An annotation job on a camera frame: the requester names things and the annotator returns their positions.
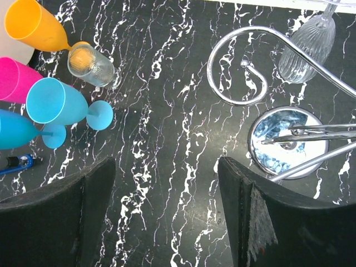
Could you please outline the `blue wine glass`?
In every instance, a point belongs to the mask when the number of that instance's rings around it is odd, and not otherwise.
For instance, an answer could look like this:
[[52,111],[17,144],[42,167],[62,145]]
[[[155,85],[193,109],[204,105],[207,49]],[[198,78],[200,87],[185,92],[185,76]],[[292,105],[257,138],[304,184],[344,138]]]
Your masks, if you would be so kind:
[[46,124],[40,131],[28,118],[1,110],[1,150],[21,147],[38,135],[47,147],[56,149],[65,142],[67,132],[64,126],[54,124]]
[[108,102],[98,100],[88,104],[80,91],[52,77],[42,78],[31,87],[26,110],[36,123],[66,126],[85,119],[97,131],[108,128],[113,120]]

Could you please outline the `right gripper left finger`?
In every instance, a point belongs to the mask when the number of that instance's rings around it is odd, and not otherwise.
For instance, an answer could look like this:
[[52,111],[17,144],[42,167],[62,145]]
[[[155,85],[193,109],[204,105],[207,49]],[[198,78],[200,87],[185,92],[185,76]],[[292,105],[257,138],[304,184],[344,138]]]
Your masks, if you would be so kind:
[[111,157],[1,201],[1,266],[92,266],[116,176]]

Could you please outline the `clear glass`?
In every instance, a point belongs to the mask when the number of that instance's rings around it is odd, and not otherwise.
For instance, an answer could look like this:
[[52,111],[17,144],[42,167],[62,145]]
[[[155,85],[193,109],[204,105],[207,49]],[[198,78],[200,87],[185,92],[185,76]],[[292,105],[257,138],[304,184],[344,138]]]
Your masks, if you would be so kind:
[[96,87],[108,86],[116,76],[113,63],[85,42],[77,43],[69,51],[67,68],[73,76]]
[[[328,58],[335,39],[333,14],[336,4],[328,4],[325,11],[304,23],[291,37],[291,41],[306,54],[323,65]],[[317,74],[306,61],[286,47],[279,61],[282,78],[290,83],[310,81]]]

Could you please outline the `white cylindrical container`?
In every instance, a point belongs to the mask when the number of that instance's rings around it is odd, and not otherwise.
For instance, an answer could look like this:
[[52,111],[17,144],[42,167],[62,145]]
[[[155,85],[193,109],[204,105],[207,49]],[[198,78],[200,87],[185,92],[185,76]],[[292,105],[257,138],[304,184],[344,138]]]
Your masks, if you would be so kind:
[[17,41],[7,34],[4,27],[4,18],[7,9],[13,3],[13,0],[1,0],[0,5],[0,47],[1,57],[10,57],[22,64],[29,64],[33,54],[34,48]]

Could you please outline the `yellow plastic wine glass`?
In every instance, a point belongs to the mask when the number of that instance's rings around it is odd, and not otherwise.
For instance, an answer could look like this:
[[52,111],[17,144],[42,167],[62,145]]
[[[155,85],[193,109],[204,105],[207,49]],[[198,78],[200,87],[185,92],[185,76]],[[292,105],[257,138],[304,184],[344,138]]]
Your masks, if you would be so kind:
[[13,39],[45,52],[71,51],[87,42],[69,45],[67,34],[59,21],[34,0],[17,0],[7,9],[4,18],[6,33]]

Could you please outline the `blue black clip tool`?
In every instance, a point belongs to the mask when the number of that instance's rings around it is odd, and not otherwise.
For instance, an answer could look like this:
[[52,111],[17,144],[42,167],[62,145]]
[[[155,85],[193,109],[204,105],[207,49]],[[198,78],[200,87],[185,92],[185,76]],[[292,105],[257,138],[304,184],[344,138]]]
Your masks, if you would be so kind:
[[1,175],[30,169],[41,163],[41,158],[30,154],[8,156],[1,159]]

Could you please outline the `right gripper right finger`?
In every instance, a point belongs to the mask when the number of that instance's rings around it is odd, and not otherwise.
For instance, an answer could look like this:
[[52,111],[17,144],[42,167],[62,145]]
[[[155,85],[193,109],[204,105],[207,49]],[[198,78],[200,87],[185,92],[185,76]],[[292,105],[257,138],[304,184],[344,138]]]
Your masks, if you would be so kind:
[[301,195],[231,157],[217,173],[234,266],[355,265],[355,204]]

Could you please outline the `pink plastic wine glass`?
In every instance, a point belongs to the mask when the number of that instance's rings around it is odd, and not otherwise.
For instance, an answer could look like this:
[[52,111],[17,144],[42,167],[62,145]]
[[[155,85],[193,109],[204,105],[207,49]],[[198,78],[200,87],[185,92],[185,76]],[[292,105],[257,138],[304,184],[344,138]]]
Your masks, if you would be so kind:
[[1,57],[1,101],[25,104],[31,87],[43,76],[9,57]]

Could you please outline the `blue wine glass front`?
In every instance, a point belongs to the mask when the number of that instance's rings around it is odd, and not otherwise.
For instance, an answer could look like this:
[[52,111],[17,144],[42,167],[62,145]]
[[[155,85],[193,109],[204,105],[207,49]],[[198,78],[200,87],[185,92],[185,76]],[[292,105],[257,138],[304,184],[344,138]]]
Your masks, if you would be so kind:
[[64,126],[54,124],[46,124],[40,131],[28,118],[1,110],[1,150],[21,147],[38,135],[47,147],[56,149],[65,142],[67,132]]

